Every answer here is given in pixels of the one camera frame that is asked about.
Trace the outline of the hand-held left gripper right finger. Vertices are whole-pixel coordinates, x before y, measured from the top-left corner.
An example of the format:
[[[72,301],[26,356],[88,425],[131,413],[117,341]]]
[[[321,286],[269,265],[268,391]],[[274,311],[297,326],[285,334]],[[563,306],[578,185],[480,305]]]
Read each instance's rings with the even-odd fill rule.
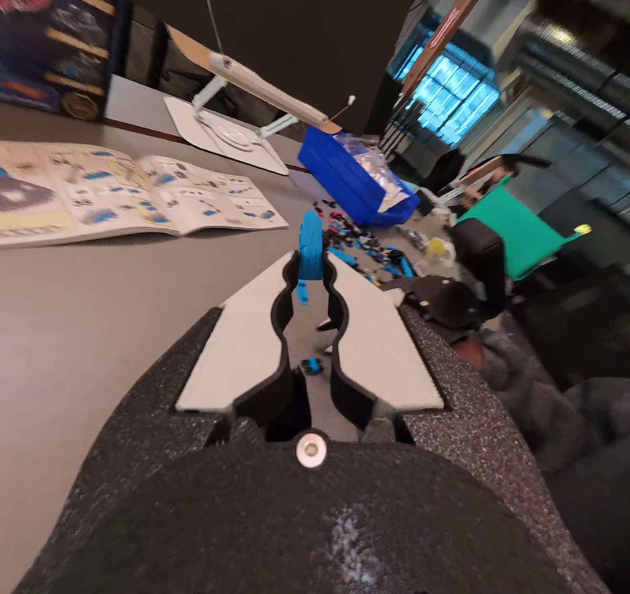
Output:
[[[331,356],[335,409],[358,430],[374,419],[445,411],[445,397],[398,308],[380,288],[325,252],[327,318],[339,317]]]

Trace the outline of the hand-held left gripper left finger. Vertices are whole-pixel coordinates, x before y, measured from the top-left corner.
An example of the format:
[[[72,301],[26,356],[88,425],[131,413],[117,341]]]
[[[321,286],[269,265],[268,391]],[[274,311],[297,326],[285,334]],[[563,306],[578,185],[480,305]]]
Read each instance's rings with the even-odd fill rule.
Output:
[[[219,307],[176,412],[251,419],[266,440],[292,440],[311,428],[304,374],[291,368],[284,334],[298,269],[299,253],[287,252]]]

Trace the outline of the pile of small building pieces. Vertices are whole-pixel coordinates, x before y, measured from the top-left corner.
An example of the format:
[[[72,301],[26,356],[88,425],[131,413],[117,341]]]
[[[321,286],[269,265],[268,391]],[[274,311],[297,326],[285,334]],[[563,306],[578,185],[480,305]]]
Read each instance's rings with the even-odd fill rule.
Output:
[[[334,201],[315,201],[312,209],[322,222],[323,252],[335,255],[374,286],[418,277],[404,252],[382,244],[370,229],[354,223]]]

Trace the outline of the person's right forearm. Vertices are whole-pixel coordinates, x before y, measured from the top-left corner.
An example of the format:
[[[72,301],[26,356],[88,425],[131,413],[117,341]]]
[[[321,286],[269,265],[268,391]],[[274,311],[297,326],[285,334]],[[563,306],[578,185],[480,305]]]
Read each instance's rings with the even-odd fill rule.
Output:
[[[481,330],[474,338],[480,346],[480,376],[510,414],[577,410],[538,377],[530,358],[506,334]]]

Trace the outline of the person's right hand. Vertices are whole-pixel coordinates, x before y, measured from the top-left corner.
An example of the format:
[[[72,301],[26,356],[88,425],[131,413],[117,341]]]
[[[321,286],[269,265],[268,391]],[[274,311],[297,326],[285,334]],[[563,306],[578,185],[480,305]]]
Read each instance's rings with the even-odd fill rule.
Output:
[[[451,344],[452,350],[467,362],[475,371],[482,368],[484,349],[483,345],[474,336],[467,336]]]

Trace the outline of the clear bag yellow tape roll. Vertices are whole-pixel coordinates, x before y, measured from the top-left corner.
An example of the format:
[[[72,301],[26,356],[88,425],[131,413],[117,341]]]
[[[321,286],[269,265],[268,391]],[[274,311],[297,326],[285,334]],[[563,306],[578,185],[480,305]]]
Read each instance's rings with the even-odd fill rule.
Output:
[[[445,267],[452,267],[456,260],[456,252],[452,242],[440,237],[433,237],[426,243],[426,258]]]

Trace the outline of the green plastic bin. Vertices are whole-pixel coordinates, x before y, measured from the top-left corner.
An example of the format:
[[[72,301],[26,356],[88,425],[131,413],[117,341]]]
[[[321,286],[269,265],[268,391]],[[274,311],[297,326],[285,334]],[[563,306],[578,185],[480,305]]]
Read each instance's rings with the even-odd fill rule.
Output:
[[[505,176],[455,223],[476,219],[498,234],[504,245],[506,275],[518,282],[592,227],[582,224],[572,236],[561,236],[507,190],[509,180]]]

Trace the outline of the black office chair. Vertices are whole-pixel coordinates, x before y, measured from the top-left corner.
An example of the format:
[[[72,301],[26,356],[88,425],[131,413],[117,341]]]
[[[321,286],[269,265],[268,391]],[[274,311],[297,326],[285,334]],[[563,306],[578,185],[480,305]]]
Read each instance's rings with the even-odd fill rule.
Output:
[[[459,148],[444,153],[437,159],[429,175],[420,184],[434,195],[447,188],[454,181],[466,160],[466,156]]]

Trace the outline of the blue plastic bin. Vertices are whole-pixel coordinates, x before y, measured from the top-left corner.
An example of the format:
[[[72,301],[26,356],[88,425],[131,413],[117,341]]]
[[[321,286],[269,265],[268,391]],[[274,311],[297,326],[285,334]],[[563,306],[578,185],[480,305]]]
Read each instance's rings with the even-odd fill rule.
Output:
[[[420,199],[405,182],[394,176],[406,197],[381,212],[385,190],[342,147],[334,135],[315,127],[308,129],[298,159],[350,219],[361,227],[388,228],[402,225],[420,204]]]

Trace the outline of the open instruction booklet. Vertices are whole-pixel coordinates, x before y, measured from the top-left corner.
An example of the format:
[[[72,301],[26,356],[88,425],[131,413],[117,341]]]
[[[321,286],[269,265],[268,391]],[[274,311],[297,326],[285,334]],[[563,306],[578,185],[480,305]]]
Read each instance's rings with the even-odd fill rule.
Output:
[[[205,229],[268,231],[288,222],[248,177],[98,146],[1,142],[1,247],[80,243]]]

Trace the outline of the person's dark grey jacket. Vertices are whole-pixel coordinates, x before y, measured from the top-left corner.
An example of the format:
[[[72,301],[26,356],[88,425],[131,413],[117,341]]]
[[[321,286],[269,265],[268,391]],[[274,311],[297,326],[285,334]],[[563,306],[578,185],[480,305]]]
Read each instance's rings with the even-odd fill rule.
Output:
[[[538,377],[555,386],[528,357]],[[565,392],[555,388],[575,412],[507,412],[588,562],[612,593],[628,593],[629,379],[590,378]]]

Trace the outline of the white folding stand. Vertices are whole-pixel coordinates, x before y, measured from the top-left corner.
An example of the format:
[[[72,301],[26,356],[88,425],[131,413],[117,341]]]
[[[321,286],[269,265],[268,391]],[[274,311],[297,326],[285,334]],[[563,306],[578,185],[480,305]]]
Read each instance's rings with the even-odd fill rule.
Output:
[[[205,2],[210,17],[210,24],[212,26],[212,30],[214,31],[216,43],[218,45],[218,51],[215,52],[224,54],[211,2],[210,0],[205,0]],[[215,96],[224,95],[225,87],[220,90]],[[287,122],[284,120],[285,113],[280,110],[282,114],[279,119],[272,121],[265,126],[256,127],[253,130],[249,130],[244,128],[243,126],[240,126],[235,121],[230,121],[227,118],[220,117],[218,114],[212,113],[207,110],[206,105],[210,101],[201,110],[200,120],[196,120],[195,118],[193,118],[192,102],[182,103],[180,105],[174,105],[174,102],[174,98],[171,98],[170,96],[164,97],[164,103],[167,106],[172,121],[175,123],[177,132],[182,138],[184,138],[186,142],[189,142],[194,147],[200,148],[204,151],[221,155],[236,160],[240,163],[254,165],[256,167],[262,168],[264,170],[269,170],[282,176],[288,176],[288,167],[277,155],[273,147],[270,145],[268,139],[272,135],[275,135],[280,131],[288,128],[289,126],[293,126],[296,123],[302,121],[296,120],[295,123],[288,126]],[[343,112],[346,112],[352,106],[352,104],[354,104],[354,102],[355,96],[349,96],[347,104],[338,113],[330,118],[333,118],[335,121],[335,119],[339,117]]]

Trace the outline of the black flat device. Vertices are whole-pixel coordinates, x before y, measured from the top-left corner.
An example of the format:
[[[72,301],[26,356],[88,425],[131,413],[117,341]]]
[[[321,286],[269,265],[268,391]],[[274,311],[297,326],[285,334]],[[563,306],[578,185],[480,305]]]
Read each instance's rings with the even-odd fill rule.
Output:
[[[205,0],[130,0],[218,51]],[[400,88],[386,71],[413,0],[210,0],[224,54],[356,135],[381,135]]]

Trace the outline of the tan wooden board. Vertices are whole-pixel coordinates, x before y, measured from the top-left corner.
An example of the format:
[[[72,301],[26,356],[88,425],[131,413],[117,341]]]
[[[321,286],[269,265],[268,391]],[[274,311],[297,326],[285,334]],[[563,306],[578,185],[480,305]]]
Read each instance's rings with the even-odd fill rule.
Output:
[[[238,63],[234,59],[219,52],[212,51],[182,32],[167,26],[169,35],[176,47],[194,64],[207,69],[214,74],[214,78],[194,96],[192,101],[193,118],[201,119],[201,110],[205,105],[230,83],[241,90],[263,100],[285,113],[287,125],[302,121],[329,135],[342,131],[342,127],[335,124],[323,112],[281,91],[271,83],[265,81],[254,71]]]

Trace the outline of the dark blue toy box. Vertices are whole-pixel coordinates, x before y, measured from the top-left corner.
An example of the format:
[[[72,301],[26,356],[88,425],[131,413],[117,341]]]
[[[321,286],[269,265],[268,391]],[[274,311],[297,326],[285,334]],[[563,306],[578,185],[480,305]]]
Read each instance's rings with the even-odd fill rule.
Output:
[[[120,0],[1,0],[1,102],[103,117]]]

